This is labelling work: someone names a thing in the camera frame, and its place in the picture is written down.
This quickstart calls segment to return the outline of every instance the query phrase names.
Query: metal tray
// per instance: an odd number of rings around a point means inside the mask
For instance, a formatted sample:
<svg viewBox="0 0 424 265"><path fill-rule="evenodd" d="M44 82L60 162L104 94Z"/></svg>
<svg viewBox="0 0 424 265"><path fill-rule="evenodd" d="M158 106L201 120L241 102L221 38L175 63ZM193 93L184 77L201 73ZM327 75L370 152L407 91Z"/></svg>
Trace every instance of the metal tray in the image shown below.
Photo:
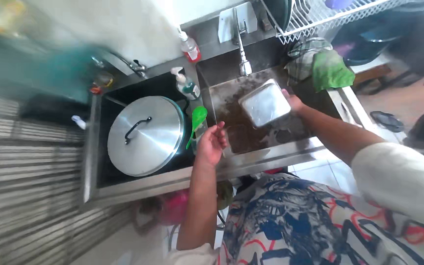
<svg viewBox="0 0 424 265"><path fill-rule="evenodd" d="M291 111L291 106L274 79L244 95L238 103L255 127L262 127Z"/></svg>

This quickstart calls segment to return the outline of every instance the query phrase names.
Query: wall-mounted faucet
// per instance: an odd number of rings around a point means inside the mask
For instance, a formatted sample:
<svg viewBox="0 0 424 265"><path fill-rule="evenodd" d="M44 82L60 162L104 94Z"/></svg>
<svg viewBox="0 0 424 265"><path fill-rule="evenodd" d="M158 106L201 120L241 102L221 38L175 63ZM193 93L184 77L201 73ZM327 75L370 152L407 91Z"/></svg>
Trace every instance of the wall-mounted faucet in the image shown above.
<svg viewBox="0 0 424 265"><path fill-rule="evenodd" d="M236 8L233 8L233 20L237 23L236 27L235 27L235 34L236 34L237 39L238 39L238 45L240 46L240 57L241 57L240 74L242 76L246 76L246 75L253 73L253 71L251 70L251 64L246 59L246 56L244 54L243 42L241 40L241 34L245 33L247 31L246 30L246 21L243 21L244 29L243 29L243 31L240 31L239 16L237 15L237 9Z"/></svg>
<svg viewBox="0 0 424 265"><path fill-rule="evenodd" d="M126 58L124 58L122 55L118 54L117 52L115 52L115 51L109 51L109 52L112 53L112 54L114 54L115 57L119 58L122 62L124 62L139 77L142 77L144 79L147 79L147 76L145 74L145 71L148 68L145 65L140 64L138 62L138 60L133 60L133 62L129 62Z"/></svg>

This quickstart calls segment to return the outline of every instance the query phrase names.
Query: dish soap bottle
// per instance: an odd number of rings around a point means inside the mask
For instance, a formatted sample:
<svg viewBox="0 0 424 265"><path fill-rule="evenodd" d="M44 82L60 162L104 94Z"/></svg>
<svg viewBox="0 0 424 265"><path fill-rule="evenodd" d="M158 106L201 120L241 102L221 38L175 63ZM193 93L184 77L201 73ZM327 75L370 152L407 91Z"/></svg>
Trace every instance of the dish soap bottle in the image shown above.
<svg viewBox="0 0 424 265"><path fill-rule="evenodd" d="M193 38L189 38L184 31L180 31L181 51L190 63L197 63L201 59L201 52Z"/></svg>
<svg viewBox="0 0 424 265"><path fill-rule="evenodd" d="M201 91L199 87L188 77L181 74L180 71L182 67L173 67L171 68L171 73L176 75L176 88L181 94L183 94L187 99L194 100L198 99Z"/></svg>

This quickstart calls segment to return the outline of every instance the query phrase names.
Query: sink basin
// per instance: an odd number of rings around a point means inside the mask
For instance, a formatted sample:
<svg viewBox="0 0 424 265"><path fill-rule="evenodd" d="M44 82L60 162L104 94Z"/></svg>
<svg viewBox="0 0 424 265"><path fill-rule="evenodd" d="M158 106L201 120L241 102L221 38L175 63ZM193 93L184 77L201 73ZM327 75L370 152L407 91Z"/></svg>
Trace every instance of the sink basin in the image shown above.
<svg viewBox="0 0 424 265"><path fill-rule="evenodd" d="M286 47L271 38L244 48L252 64L253 74L239 75L238 51L230 51L197 64L199 86L204 106L209 111L209 126L225 122L230 149L226 156L245 154L290 142L303 141L313 135L294 113L289 113L272 123L254 128L238 104L238 99L273 78L290 94L297 95L309 105L334 118L341 119L327 91L315 93L311 78L296 86L287 86L288 75L284 65L288 57Z"/></svg>
<svg viewBox="0 0 424 265"><path fill-rule="evenodd" d="M124 105L128 105L133 101L147 96L164 96L175 101L180 107L186 106L184 96L176 89L176 78L170 73L159 75L142 82L132 84L114 91L108 92L101 97L101 115L98 137L98 171L100 174L97 178L98 188L108 187L116 184L137 181L152 175L158 175L165 171L160 169L151 175L143 177L132 177L119 171L109 159L107 153L107 138L109 130L119 113L123 110ZM175 163L169 171L178 170L192 166L193 159L184 159Z"/></svg>

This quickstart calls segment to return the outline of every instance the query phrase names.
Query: stainless steel pot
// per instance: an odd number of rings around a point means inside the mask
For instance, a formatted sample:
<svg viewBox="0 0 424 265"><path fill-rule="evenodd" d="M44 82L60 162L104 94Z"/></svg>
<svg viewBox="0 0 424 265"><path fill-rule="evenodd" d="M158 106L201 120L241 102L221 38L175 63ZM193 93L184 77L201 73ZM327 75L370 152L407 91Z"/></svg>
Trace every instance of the stainless steel pot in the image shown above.
<svg viewBox="0 0 424 265"><path fill-rule="evenodd" d="M107 152L124 174L141 177L167 172L194 156L185 149L191 120L172 100L162 96L137 99L121 111L109 131Z"/></svg>

